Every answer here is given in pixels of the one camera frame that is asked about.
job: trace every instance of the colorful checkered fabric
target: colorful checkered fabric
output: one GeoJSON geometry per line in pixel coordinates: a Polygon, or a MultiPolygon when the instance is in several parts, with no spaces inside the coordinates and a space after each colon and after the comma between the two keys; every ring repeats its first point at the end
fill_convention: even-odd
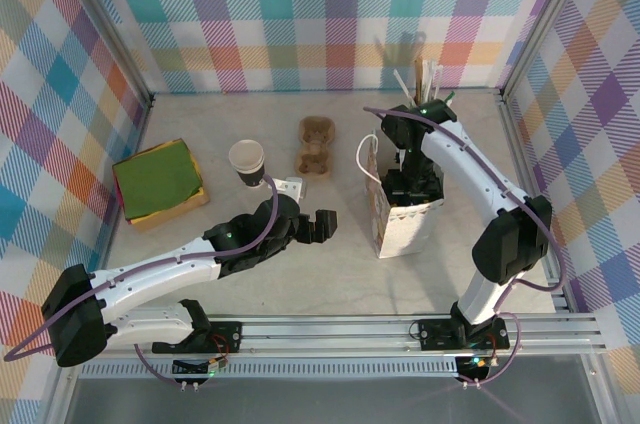
{"type": "Polygon", "coordinates": [[[156,91],[446,87],[504,80],[545,0],[103,0],[156,91]]]}
{"type": "MultiPolygon", "coordinates": [[[[110,168],[143,116],[79,0],[0,0],[0,354],[42,323],[66,266],[98,265],[116,209],[110,168]]],[[[35,422],[52,362],[0,360],[0,423],[35,422]]]]}
{"type": "Polygon", "coordinates": [[[515,98],[578,306],[640,411],[640,0],[568,0],[515,98]]]}

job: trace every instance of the green cloth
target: green cloth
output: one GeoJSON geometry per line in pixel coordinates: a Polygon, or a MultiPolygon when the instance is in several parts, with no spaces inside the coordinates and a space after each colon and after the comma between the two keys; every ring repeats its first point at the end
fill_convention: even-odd
{"type": "Polygon", "coordinates": [[[171,209],[202,187],[183,141],[119,162],[114,172],[126,219],[171,209]]]}

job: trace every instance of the plaid wall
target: plaid wall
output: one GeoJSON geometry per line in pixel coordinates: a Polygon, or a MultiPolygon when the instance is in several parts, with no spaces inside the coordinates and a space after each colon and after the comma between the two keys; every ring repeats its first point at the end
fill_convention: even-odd
{"type": "Polygon", "coordinates": [[[568,0],[515,98],[578,305],[640,411],[640,0],[568,0]]]}
{"type": "MultiPolygon", "coordinates": [[[[79,0],[0,0],[2,355],[41,324],[66,266],[99,263],[116,209],[110,167],[143,114],[79,0]]],[[[52,363],[50,352],[0,360],[0,423],[34,422],[52,363]]]]}
{"type": "Polygon", "coordinates": [[[445,66],[446,87],[496,87],[544,1],[104,3],[152,89],[201,92],[397,88],[417,56],[445,66]]]}

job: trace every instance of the paper cup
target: paper cup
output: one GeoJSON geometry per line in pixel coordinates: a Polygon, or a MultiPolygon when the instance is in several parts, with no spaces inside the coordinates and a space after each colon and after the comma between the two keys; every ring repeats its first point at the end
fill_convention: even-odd
{"type": "Polygon", "coordinates": [[[229,162],[242,182],[249,187],[258,187],[264,176],[264,149],[256,141],[244,139],[229,149],[229,162]]]}

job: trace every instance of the plaid backdrop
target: plaid backdrop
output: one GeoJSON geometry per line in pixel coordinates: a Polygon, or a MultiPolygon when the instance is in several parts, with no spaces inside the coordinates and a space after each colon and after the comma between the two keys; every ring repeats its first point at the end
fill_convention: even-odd
{"type": "MultiPolygon", "coordinates": [[[[99,263],[116,209],[110,167],[143,115],[79,0],[0,0],[1,355],[42,323],[66,266],[99,263]]],[[[52,363],[50,352],[0,360],[0,423],[35,422],[52,363]]]]}
{"type": "Polygon", "coordinates": [[[545,0],[104,0],[156,91],[496,87],[545,0]]]}
{"type": "Polygon", "coordinates": [[[515,97],[571,287],[640,419],[640,0],[568,0],[515,97]]]}

